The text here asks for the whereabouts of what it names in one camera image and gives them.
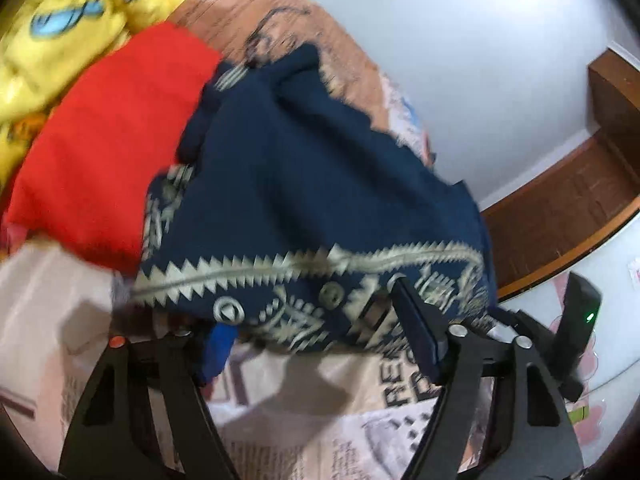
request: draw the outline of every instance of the red fabric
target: red fabric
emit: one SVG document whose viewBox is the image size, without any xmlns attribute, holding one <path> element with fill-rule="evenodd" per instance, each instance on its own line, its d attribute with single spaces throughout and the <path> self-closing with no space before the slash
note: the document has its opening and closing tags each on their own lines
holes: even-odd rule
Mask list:
<svg viewBox="0 0 640 480">
<path fill-rule="evenodd" d="M 95 264 L 134 274 L 146 188 L 221 56 L 161 23 L 87 69 L 34 142 L 6 220 L 44 231 Z"/>
</svg>

